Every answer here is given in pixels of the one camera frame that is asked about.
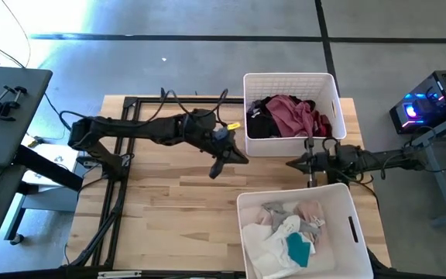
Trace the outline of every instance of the metal bracket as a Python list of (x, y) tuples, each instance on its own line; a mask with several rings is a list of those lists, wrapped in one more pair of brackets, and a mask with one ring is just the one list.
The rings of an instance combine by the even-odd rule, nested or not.
[(98, 273), (98, 279), (137, 278), (142, 276), (141, 270), (105, 271)]
[(125, 97), (123, 99), (123, 108), (128, 109), (137, 102), (137, 97)]

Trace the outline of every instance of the gray cloth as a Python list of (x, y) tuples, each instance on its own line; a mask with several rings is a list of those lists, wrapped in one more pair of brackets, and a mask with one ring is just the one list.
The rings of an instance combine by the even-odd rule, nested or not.
[[(285, 221), (289, 216), (295, 215), (292, 212), (285, 211), (283, 209), (283, 204), (279, 202), (267, 202), (262, 207), (271, 214), (271, 229), (275, 232), (278, 227)], [(319, 228), (315, 228), (303, 219), (300, 219), (300, 229), (302, 233), (312, 233), (314, 238), (317, 238), (321, 234)]]

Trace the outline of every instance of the white cloth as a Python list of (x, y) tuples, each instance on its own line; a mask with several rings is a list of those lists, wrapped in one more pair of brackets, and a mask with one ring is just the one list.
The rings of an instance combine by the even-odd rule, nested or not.
[[(279, 279), (295, 274), (302, 268), (288, 256), (286, 238), (299, 232), (300, 217), (292, 215), (272, 234), (271, 226), (249, 224), (242, 229), (244, 246), (256, 275), (263, 279)], [(300, 234), (303, 241), (310, 240)]]

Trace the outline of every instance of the clothing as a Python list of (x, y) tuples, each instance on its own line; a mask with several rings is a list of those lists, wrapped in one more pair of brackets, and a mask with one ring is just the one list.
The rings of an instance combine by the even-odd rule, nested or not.
[[(277, 231), (278, 227), (280, 227), (285, 219), (294, 215), (292, 212), (288, 212), (283, 209), (283, 205), (279, 202), (267, 202), (262, 207), (271, 214), (271, 229), (272, 231)], [(318, 237), (318, 234), (321, 233), (318, 227), (313, 227), (302, 219), (300, 220), (300, 231), (302, 233), (311, 233), (312, 237), (315, 239)]]
[(331, 136), (329, 119), (314, 110), (316, 104), (312, 101), (297, 101), (299, 99), (285, 95), (262, 100), (273, 116), (280, 135), (282, 137)]
[(271, 114), (263, 112), (246, 113), (247, 136), (251, 139), (281, 137), (280, 130)]
[(304, 235), (298, 232), (290, 234), (286, 238), (288, 256), (300, 267), (307, 267), (309, 263), (310, 248), (314, 247), (310, 241), (303, 241)]
[[(276, 124), (276, 120), (273, 118), (273, 115), (266, 107), (266, 105), (271, 100), (278, 96), (285, 95), (274, 95), (272, 97), (266, 97), (263, 100), (254, 101), (250, 104), (249, 109), (245, 114), (245, 118), (247, 122), (247, 135), (251, 139), (268, 139), (273, 137), (282, 137), (282, 135), (280, 134), (280, 129)], [(314, 109), (316, 108), (316, 103), (314, 101), (302, 101), (299, 98), (291, 95), (285, 97), (288, 97), (295, 105), (299, 105), (301, 102), (306, 102), (310, 106), (311, 111), (314, 111)]]
[(311, 240), (314, 245), (325, 245), (328, 242), (328, 234), (326, 230), (326, 223), (324, 221), (323, 208), (319, 201), (301, 201), (293, 210), (293, 213), (300, 216), (301, 219), (310, 225), (319, 228), (319, 234), (311, 234)]
[(264, 208), (261, 208), (257, 215), (257, 224), (271, 226), (273, 224), (273, 219), (271, 218), (271, 213), (269, 213)]
[(299, 216), (292, 215), (273, 234), (271, 226), (249, 224), (242, 229), (245, 251), (258, 278), (283, 278), (301, 269), (288, 255), (286, 244), (286, 238), (299, 228)]

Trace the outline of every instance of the black desk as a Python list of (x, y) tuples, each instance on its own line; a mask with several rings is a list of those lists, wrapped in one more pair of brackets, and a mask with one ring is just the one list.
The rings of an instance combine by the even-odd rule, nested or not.
[[(0, 94), (4, 85), (11, 88), (21, 86), (28, 91), (27, 95), (18, 100), (20, 108), (10, 112), (16, 121), (0, 120), (0, 173), (3, 172), (0, 177), (0, 227), (15, 193), (21, 188), (21, 180), (27, 168), (75, 191), (82, 185), (81, 177), (20, 145), (51, 75), (52, 72), (48, 70), (0, 67)], [(2, 102), (14, 98), (14, 94), (8, 93)]]

